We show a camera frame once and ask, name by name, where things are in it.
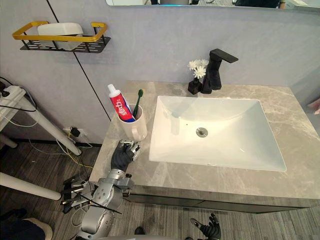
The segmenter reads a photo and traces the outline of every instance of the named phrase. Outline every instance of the cup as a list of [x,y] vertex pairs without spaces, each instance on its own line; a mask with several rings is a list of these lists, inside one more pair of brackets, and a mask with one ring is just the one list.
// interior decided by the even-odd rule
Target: cup
[[[131,113],[134,112],[135,104],[129,104],[129,108]],[[122,121],[118,115],[118,119],[120,124],[125,132],[125,135],[128,137],[129,140],[134,140],[136,142],[142,141],[148,135],[146,119],[144,115],[144,110],[139,105],[138,112],[136,114],[135,121],[133,122],[126,122]]]

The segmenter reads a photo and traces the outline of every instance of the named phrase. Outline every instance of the flower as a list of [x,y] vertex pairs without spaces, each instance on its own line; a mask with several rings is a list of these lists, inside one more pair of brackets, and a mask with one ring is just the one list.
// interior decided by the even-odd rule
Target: flower
[[202,66],[207,66],[209,64],[209,61],[208,60],[206,60],[206,59],[201,59],[201,65]]
[[196,61],[190,61],[189,64],[188,64],[189,71],[196,70],[197,66],[198,65],[197,65]]
[[194,60],[195,64],[197,67],[201,66],[201,60],[200,59],[196,59]]
[[202,78],[204,75],[206,75],[206,69],[203,66],[198,66],[193,73],[194,77],[197,79]]

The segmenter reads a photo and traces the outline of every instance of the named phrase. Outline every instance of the rectangular sink basin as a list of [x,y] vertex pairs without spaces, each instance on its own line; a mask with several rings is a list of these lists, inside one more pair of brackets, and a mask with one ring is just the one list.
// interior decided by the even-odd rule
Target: rectangular sink basin
[[285,172],[259,100],[158,96],[149,160]]

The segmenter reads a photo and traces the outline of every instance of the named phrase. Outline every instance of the red toothpaste tube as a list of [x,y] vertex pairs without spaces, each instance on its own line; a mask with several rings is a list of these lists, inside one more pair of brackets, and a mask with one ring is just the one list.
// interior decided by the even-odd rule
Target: red toothpaste tube
[[136,121],[130,111],[129,105],[127,104],[124,96],[121,94],[121,91],[117,90],[113,84],[109,84],[108,89],[110,91],[109,98],[116,113],[119,115],[119,118],[127,123]]

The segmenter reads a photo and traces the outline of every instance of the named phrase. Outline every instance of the white pole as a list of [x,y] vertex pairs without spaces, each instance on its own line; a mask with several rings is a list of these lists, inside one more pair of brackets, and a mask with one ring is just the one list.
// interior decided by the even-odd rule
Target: white pole
[[3,172],[0,172],[0,185],[47,199],[59,200],[61,198],[61,194],[59,192],[23,181]]
[[[35,107],[25,98],[21,98],[19,101],[19,105],[23,109],[34,109]],[[81,150],[74,145],[74,143],[67,137],[67,135],[53,125],[45,116],[41,114],[39,110],[37,111],[26,111],[26,113],[38,122],[48,133],[50,133],[54,138],[56,138],[59,142],[65,145],[71,152],[75,155],[79,156],[81,154]]]
[[10,148],[13,148],[13,149],[15,149],[18,146],[16,142],[12,141],[10,138],[3,135],[2,133],[0,133],[0,142],[5,145],[8,145]]

